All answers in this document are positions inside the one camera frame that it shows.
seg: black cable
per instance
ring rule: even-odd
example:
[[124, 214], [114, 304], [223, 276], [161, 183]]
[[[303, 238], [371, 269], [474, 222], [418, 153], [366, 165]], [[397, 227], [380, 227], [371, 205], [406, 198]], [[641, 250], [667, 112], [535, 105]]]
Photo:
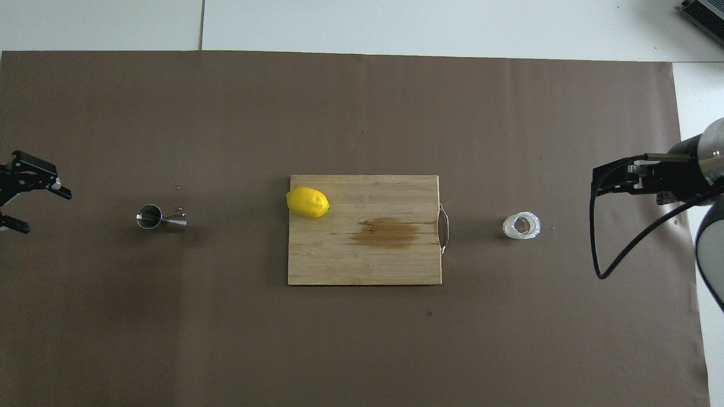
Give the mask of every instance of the black cable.
[[609, 267], [608, 270], [605, 272], [605, 276], [602, 277], [601, 275], [601, 269], [598, 265], [598, 253], [596, 253], [596, 230], [595, 230], [595, 224], [594, 224], [594, 207], [596, 205], [596, 194], [598, 193], [598, 188], [601, 188], [601, 185], [603, 185], [603, 182], [606, 180], [606, 178], [609, 177], [613, 172], [615, 172], [617, 169], [628, 165], [631, 162], [637, 161], [637, 160], [643, 160], [646, 159], [646, 154], [642, 154], [640, 156], [633, 156], [633, 157], [626, 157], [622, 158], [618, 161], [614, 161], [611, 163], [611, 165], [608, 167], [606, 171], [603, 172], [596, 180], [591, 181], [591, 200], [589, 201], [589, 230], [591, 233], [591, 256], [593, 258], [593, 267], [596, 270], [596, 276], [603, 280], [604, 278], [608, 277], [609, 274], [611, 274], [611, 269]]
[[599, 268], [598, 264], [598, 254], [596, 253], [596, 231], [594, 226], [594, 207], [596, 202], [596, 194], [598, 192], [598, 188], [601, 187], [601, 184], [605, 181], [605, 179], [611, 175], [615, 170], [621, 168], [623, 165], [627, 165], [630, 162], [637, 161], [637, 160], [645, 160], [647, 159], [647, 155], [641, 155], [641, 156], [633, 156], [633, 157], [627, 157], [624, 159], [620, 159], [618, 161], [615, 161], [611, 164], [611, 167], [606, 170], [603, 174], [601, 174], [600, 177], [598, 177], [597, 180], [594, 180], [591, 182], [591, 200], [589, 202], [589, 225], [591, 230], [591, 255], [593, 258], [593, 266], [596, 270], [596, 276], [600, 278], [601, 280], [605, 279], [611, 273], [613, 270], [618, 266], [618, 264], [623, 260], [626, 255], [637, 245], [639, 242], [641, 242], [651, 231], [668, 221], [669, 219], [673, 218], [674, 216], [680, 214], [681, 212], [691, 208], [692, 206], [698, 205], [708, 199], [714, 198], [715, 196], [721, 195], [724, 193], [724, 185], [719, 185], [718, 187], [714, 188], [713, 190], [710, 190], [707, 193], [703, 193], [700, 196], [697, 196], [696, 198], [684, 203], [683, 205], [680, 205], [673, 210], [669, 211], [664, 216], [660, 217], [659, 219], [656, 219], [653, 223], [651, 223], [646, 229], [642, 230], [638, 235], [636, 235], [635, 238], [631, 240], [631, 242], [626, 245], [625, 248], [616, 256], [615, 259], [613, 259], [613, 262], [611, 265], [606, 268], [606, 271], [601, 273], [601, 269]]

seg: metal jigger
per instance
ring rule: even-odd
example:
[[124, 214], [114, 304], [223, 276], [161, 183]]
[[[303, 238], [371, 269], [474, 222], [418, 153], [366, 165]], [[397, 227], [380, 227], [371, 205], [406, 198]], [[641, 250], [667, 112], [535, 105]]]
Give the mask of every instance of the metal jigger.
[[136, 214], [136, 222], [143, 229], [153, 229], [159, 225], [165, 225], [172, 232], [182, 232], [186, 228], [186, 214], [183, 209], [176, 208], [170, 217], [164, 217], [161, 208], [156, 205], [145, 205]]

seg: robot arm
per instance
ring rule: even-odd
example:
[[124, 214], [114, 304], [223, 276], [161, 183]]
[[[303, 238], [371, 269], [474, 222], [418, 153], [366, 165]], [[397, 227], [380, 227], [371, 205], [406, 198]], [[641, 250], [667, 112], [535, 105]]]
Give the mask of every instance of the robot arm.
[[[9, 203], [20, 193], [40, 189], [46, 189], [65, 199], [72, 198], [70, 190], [60, 184], [55, 166], [47, 161], [15, 151], [8, 165], [0, 165], [0, 206]], [[5, 229], [30, 232], [27, 223], [0, 212], [0, 230]]]

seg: metal device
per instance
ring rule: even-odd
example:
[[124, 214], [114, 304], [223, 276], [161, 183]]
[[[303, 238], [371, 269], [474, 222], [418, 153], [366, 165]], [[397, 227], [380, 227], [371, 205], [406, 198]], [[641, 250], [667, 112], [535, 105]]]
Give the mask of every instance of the metal device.
[[[70, 190], [61, 185], [55, 165], [47, 161], [22, 151], [14, 151], [10, 163], [0, 165], [0, 207], [23, 192], [43, 189], [61, 198], [72, 198]], [[0, 212], [0, 230], [7, 229], [28, 233], [30, 225]]]
[[[596, 252], [594, 207], [597, 196], [607, 193], [653, 194], [659, 205], [683, 202], [642, 230], [601, 271]], [[591, 255], [596, 276], [607, 278], [624, 257], [651, 231], [695, 205], [716, 203], [707, 213], [696, 237], [699, 272], [724, 311], [724, 118], [700, 135], [677, 143], [666, 154], [622, 158], [593, 169], [589, 225]]]
[[679, 14], [724, 46], [724, 0], [687, 0]]

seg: stain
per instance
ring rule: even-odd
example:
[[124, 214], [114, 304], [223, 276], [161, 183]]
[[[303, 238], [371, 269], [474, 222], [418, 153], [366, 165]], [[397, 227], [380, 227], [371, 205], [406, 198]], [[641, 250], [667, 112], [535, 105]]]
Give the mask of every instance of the stain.
[[353, 236], [356, 244], [375, 248], [407, 248], [421, 233], [419, 223], [395, 218], [366, 219], [359, 225], [361, 230]]

